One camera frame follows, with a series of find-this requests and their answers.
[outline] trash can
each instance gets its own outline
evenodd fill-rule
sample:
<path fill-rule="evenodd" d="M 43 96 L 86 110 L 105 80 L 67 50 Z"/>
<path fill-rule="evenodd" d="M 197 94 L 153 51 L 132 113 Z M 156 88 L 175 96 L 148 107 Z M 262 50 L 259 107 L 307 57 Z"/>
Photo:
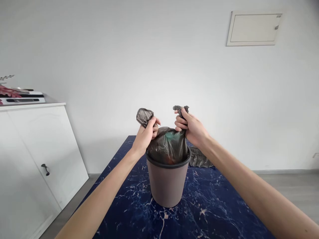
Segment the trash can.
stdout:
<path fill-rule="evenodd" d="M 179 164 L 162 164 L 154 161 L 146 151 L 151 192 L 154 200 L 162 207 L 174 207 L 182 198 L 191 150 L 188 157 Z"/>

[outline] forearm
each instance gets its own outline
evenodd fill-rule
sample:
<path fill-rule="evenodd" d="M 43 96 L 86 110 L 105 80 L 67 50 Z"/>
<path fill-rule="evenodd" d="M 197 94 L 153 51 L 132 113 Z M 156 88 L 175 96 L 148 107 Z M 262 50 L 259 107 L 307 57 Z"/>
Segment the forearm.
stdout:
<path fill-rule="evenodd" d="M 215 140 L 200 147 L 277 238 L 318 238 L 319 226 Z"/>
<path fill-rule="evenodd" d="M 56 239 L 92 238 L 140 155 L 130 150 L 69 219 Z"/>

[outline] floor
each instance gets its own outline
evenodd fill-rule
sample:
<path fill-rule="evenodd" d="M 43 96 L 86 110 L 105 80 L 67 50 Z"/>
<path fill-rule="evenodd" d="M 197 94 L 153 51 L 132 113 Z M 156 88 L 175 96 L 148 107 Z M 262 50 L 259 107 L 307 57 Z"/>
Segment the floor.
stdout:
<path fill-rule="evenodd" d="M 312 220 L 319 224 L 319 174 L 260 174 Z M 91 175 L 40 239 L 53 239 L 71 217 L 99 175 Z"/>

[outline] black trash bag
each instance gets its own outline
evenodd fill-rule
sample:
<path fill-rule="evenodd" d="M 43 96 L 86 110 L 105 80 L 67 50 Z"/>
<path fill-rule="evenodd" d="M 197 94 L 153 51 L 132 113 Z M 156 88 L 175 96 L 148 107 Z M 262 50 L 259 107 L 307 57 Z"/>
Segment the black trash bag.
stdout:
<path fill-rule="evenodd" d="M 178 110 L 179 116 L 184 118 L 181 114 L 181 107 L 174 106 L 173 110 Z M 136 120 L 146 128 L 148 121 L 154 116 L 153 111 L 145 108 L 140 108 L 136 115 Z M 149 156 L 162 164 L 178 164 L 187 159 L 187 145 L 185 138 L 186 130 L 181 132 L 173 128 L 161 127 L 155 139 L 151 140 L 148 146 Z"/>
<path fill-rule="evenodd" d="M 192 152 L 192 156 L 189 161 L 189 165 L 192 167 L 199 167 L 199 168 L 211 168 L 214 165 L 206 158 L 206 156 L 195 146 L 190 147 Z"/>

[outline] hand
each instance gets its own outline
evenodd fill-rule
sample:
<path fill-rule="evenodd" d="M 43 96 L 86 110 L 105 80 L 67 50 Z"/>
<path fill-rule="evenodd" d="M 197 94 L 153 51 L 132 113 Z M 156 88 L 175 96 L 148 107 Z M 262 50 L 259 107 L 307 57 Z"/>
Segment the hand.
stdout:
<path fill-rule="evenodd" d="M 204 142 L 209 138 L 207 130 L 204 128 L 203 124 L 194 115 L 186 112 L 184 107 L 181 109 L 183 117 L 182 119 L 179 115 L 176 117 L 175 130 L 182 131 L 186 129 L 186 138 L 197 148 L 200 148 Z"/>
<path fill-rule="evenodd" d="M 154 116 L 149 120 L 146 128 L 140 126 L 132 146 L 132 150 L 139 155 L 139 158 L 145 153 L 150 141 L 157 136 L 158 124 L 160 125 L 160 120 Z"/>

